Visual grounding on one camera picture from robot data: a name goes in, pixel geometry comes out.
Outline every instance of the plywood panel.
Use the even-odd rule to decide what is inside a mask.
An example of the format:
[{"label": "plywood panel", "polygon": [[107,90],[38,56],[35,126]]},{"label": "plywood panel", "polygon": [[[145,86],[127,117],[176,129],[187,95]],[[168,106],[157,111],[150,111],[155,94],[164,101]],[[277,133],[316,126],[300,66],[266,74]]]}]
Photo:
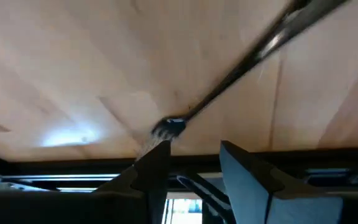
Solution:
[{"label": "plywood panel", "polygon": [[[189,110],[281,1],[0,0],[0,157],[135,157],[163,116]],[[222,138],[269,147],[279,54],[189,124],[173,154]]]},{"label": "plywood panel", "polygon": [[282,55],[273,150],[358,146],[358,1]]}]

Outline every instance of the black metal frame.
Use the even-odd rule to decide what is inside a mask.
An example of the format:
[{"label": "black metal frame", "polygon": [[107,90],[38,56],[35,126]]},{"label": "black metal frame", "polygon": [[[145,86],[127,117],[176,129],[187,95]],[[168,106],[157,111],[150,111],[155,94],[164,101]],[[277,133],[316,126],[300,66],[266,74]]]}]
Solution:
[{"label": "black metal frame", "polygon": [[[283,152],[255,152],[255,155],[282,171],[315,185],[358,181],[358,148],[318,149]],[[40,189],[94,189],[117,176],[134,159],[92,159],[85,161],[8,162],[0,159],[0,178],[12,185]],[[169,191],[187,191],[176,180],[177,172],[219,173],[219,156],[173,156]]]}]

